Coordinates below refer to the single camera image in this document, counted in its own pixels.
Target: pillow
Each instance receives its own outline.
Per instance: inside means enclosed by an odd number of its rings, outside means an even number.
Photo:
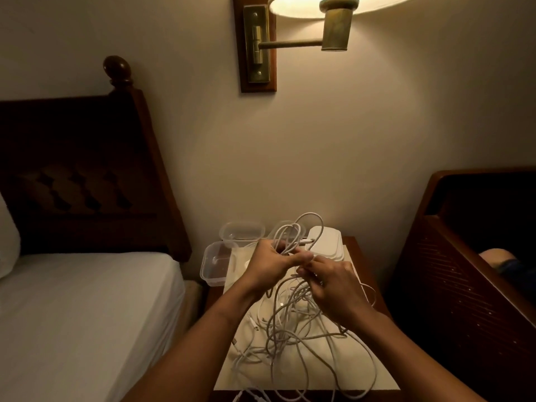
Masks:
[[[0,195],[0,278],[11,272],[20,254],[20,236]]]

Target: beige wall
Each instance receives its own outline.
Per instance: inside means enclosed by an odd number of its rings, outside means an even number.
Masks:
[[[349,51],[278,51],[241,95],[231,0],[1,0],[0,98],[101,94],[133,67],[195,249],[229,220],[316,211],[379,276],[430,174],[536,163],[536,0],[413,0],[359,16]],[[278,20],[279,39],[321,23]]]

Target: forearm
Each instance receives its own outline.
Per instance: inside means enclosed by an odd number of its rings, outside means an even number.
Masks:
[[[253,295],[234,284],[125,396],[123,402],[205,401]]]
[[[375,313],[362,326],[365,329],[354,327],[352,331],[365,341],[411,400],[483,401],[413,343],[385,315]]]

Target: white cloth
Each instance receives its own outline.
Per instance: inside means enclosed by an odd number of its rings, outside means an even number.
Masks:
[[[227,273],[227,280],[224,290],[230,288],[233,282],[238,279],[244,273],[244,263],[251,258],[253,249],[238,248],[235,251],[236,264],[230,265]],[[345,260],[352,262],[352,258],[348,253],[348,249],[344,246]],[[294,273],[294,269],[290,269],[287,273],[287,277]],[[250,312],[256,316],[258,311],[258,303],[255,303]],[[265,300],[260,311],[259,316],[269,319],[273,312],[272,300]],[[330,332],[338,332],[338,328],[329,319],[323,317],[323,322],[326,328]],[[315,327],[310,335],[321,334],[320,328]],[[238,327],[235,338],[237,340],[236,346],[239,350],[245,348],[253,335],[251,324],[247,319],[243,319],[242,323]],[[318,353],[325,361],[329,362],[333,366],[333,358],[327,345],[326,339],[307,340],[308,345]],[[335,355],[337,360],[337,375],[339,377],[339,384],[343,389],[347,390],[362,390],[366,389],[372,383],[374,378],[374,366],[370,360],[369,355],[363,349],[363,347],[356,341],[350,338],[346,339],[334,339]],[[266,333],[262,330],[255,332],[254,346],[264,347],[266,344]],[[300,345],[300,351],[305,359],[307,369],[309,372],[309,389],[333,389],[334,381],[331,372],[322,364],[317,358],[315,358],[310,351],[308,351],[303,345]],[[234,347],[229,348],[227,358],[221,369],[218,381],[214,389],[216,390],[241,390],[243,384],[247,384],[247,381],[240,382],[237,379],[236,374],[231,371],[233,360],[237,357],[238,353]],[[391,377],[391,374],[387,371],[380,360],[374,355],[374,362],[378,370],[378,377],[376,383],[372,389],[374,390],[388,390],[399,389],[397,383]],[[298,356],[298,352],[295,346],[285,348],[281,360],[277,363],[278,370],[276,370],[277,386],[278,390],[295,390],[304,389],[305,387],[305,373],[301,360]],[[264,364],[247,365],[247,375],[252,380],[253,384],[260,389],[271,390],[274,389],[270,379],[270,367]]]
[[[0,278],[11,272],[20,254],[19,230],[0,195]]]
[[[162,356],[183,295],[166,254],[21,257],[0,280],[0,400],[121,399]]]

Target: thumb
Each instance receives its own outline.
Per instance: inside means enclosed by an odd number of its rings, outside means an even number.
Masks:
[[[318,278],[311,271],[308,271],[305,268],[298,268],[298,275],[309,284],[314,297],[322,296],[323,287],[318,281]]]
[[[308,264],[312,261],[314,257],[315,255],[311,251],[300,251],[294,255],[285,257],[285,261],[287,263],[287,266],[290,268],[293,266]]]

